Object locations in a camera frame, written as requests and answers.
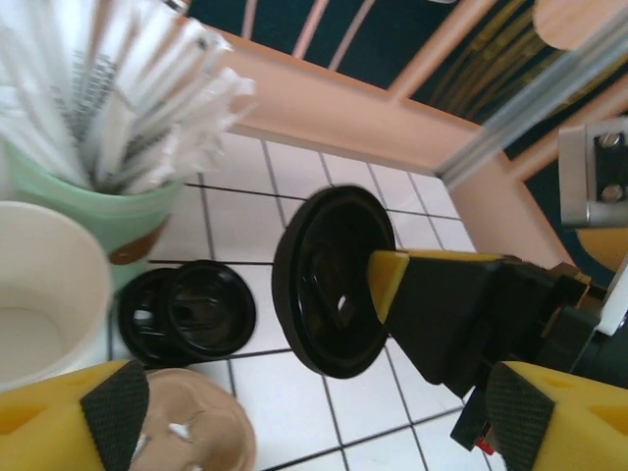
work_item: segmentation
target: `brown label on cup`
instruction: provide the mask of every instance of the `brown label on cup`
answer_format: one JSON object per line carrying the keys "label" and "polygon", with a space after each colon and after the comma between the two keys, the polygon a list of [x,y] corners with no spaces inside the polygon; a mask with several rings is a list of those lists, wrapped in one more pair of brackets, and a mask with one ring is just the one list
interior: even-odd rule
{"label": "brown label on cup", "polygon": [[168,224],[168,219],[169,218],[166,218],[163,223],[147,235],[143,235],[111,252],[109,254],[109,261],[112,265],[129,265],[148,255],[148,252],[150,252],[155,242],[157,242],[159,236],[164,231],[166,224]]}

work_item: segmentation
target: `mint green cup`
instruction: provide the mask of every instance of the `mint green cup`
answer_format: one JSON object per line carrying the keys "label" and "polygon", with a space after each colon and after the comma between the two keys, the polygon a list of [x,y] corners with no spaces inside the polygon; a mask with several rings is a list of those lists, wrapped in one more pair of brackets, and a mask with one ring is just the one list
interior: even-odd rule
{"label": "mint green cup", "polygon": [[52,177],[10,143],[5,147],[12,199],[54,209],[90,231],[109,257],[115,290],[146,270],[183,182],[138,195],[97,193]]}

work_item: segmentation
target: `white tile floor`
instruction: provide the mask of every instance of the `white tile floor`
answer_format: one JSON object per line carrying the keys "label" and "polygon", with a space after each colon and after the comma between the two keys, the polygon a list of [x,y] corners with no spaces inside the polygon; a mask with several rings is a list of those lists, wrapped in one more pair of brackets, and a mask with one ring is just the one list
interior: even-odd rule
{"label": "white tile floor", "polygon": [[[184,190],[152,258],[155,268],[208,257],[226,262],[253,292],[258,324],[249,344],[228,360],[190,368],[245,408],[257,436],[255,469],[501,471],[498,457],[487,460],[449,438],[461,400],[427,384],[393,340],[361,376],[323,378],[289,350],[272,302],[284,224],[302,198],[330,184],[375,192],[402,246],[473,250],[442,183],[237,135],[228,136],[226,150],[222,170]],[[115,323],[111,335],[112,357],[129,358]]]}

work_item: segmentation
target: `black plastic lid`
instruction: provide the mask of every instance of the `black plastic lid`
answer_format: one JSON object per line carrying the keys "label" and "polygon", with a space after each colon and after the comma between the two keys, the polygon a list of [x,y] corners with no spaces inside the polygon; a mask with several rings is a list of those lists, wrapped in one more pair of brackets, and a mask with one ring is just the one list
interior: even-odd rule
{"label": "black plastic lid", "polygon": [[310,369],[351,378],[377,358],[387,338],[367,283],[378,249],[394,250],[380,202],[357,186],[328,188],[296,212],[273,265],[273,300],[284,334]]}
{"label": "black plastic lid", "polygon": [[171,341],[203,361],[235,353],[255,329],[253,295],[222,263],[184,264],[166,282],[159,304]]}
{"label": "black plastic lid", "polygon": [[158,293],[175,272],[173,268],[146,272],[130,282],[120,295],[120,334],[131,353],[148,367],[175,368],[196,361],[172,344],[159,315]]}

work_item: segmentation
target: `white paper cup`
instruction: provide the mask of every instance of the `white paper cup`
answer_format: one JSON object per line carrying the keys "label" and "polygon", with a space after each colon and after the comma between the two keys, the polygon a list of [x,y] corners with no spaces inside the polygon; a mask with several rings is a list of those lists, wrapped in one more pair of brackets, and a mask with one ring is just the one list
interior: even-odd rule
{"label": "white paper cup", "polygon": [[103,329],[107,258],[82,226],[0,201],[0,391],[77,368]]}

